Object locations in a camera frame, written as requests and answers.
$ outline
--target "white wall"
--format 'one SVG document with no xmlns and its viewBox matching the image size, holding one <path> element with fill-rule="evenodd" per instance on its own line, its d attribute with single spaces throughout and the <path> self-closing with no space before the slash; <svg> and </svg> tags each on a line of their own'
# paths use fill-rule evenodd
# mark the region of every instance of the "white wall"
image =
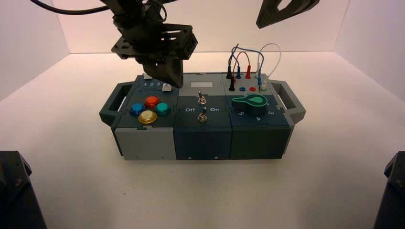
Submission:
<svg viewBox="0 0 405 229">
<path fill-rule="evenodd" d="M 405 1 L 351 0 L 336 52 L 405 101 Z"/>
<path fill-rule="evenodd" d="M 2 0 L 0 21 L 1 101 L 67 56 L 69 49 L 56 14 L 29 0 Z"/>
<path fill-rule="evenodd" d="M 166 4 L 167 23 L 188 24 L 199 42 L 196 51 L 229 51 L 236 43 L 260 48 L 277 42 L 285 51 L 334 51 L 349 0 L 321 0 L 312 10 L 259 30 L 262 0 L 179 0 Z M 99 0 L 53 0 L 63 9 L 103 5 Z M 120 37 L 110 11 L 84 16 L 58 15 L 73 53 L 110 52 Z"/>
</svg>

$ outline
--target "red wire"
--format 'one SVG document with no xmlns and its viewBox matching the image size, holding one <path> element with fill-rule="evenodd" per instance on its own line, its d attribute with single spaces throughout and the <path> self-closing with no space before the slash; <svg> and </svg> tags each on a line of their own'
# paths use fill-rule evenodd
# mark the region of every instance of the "red wire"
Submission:
<svg viewBox="0 0 405 229">
<path fill-rule="evenodd" d="M 236 60 L 238 60 L 239 55 L 240 55 L 241 53 L 244 53 L 244 54 L 246 55 L 247 61 L 249 62 L 249 65 L 250 65 L 250 59 L 249 59 L 249 56 L 247 55 L 246 52 L 239 52 L 238 55 L 236 56 Z M 234 64 L 234 69 L 232 70 L 232 77 L 234 76 L 234 73 L 235 73 L 235 67 L 236 67 L 236 62 L 235 62 L 235 64 Z"/>
</svg>

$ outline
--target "teal knob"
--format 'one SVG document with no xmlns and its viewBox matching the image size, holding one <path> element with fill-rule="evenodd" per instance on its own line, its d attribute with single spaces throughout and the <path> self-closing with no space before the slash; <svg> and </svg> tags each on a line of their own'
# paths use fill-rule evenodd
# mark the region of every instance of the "teal knob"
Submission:
<svg viewBox="0 0 405 229">
<path fill-rule="evenodd" d="M 232 107 L 250 115 L 265 115 L 267 112 L 267 98 L 261 94 L 248 94 L 232 99 Z"/>
<path fill-rule="evenodd" d="M 167 115 L 170 113 L 169 105 L 167 105 L 166 103 L 160 103 L 160 104 L 156 105 L 155 112 L 161 116 Z"/>
</svg>

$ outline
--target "black cable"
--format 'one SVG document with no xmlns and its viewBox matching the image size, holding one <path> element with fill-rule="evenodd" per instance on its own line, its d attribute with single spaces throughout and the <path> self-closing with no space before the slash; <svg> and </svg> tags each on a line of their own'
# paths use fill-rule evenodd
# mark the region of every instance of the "black cable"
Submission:
<svg viewBox="0 0 405 229">
<path fill-rule="evenodd" d="M 88 10 L 62 10 L 62 9 L 58 9 L 52 6 L 49 6 L 43 2 L 40 2 L 38 0 L 31 0 L 33 3 L 35 3 L 36 5 L 38 5 L 39 7 L 42 7 L 46 10 L 55 12 L 55 13 L 60 13 L 60 14 L 66 14 L 66 15 L 85 15 L 85 14 L 91 14 L 91 13 L 98 13 L 101 11 L 105 11 L 108 10 L 107 6 L 102 6 L 102 7 L 98 7 L 98 8 L 93 8 L 93 9 L 88 9 Z"/>
</svg>

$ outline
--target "control panel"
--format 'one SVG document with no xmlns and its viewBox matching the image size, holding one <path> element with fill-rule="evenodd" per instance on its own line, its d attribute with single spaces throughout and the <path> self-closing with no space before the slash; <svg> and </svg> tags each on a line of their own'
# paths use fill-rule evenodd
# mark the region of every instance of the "control panel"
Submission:
<svg viewBox="0 0 405 229">
<path fill-rule="evenodd" d="M 116 86 L 100 117 L 126 160 L 281 158 L 302 104 L 284 81 L 226 76 L 185 73 L 178 89 L 139 75 Z"/>
</svg>

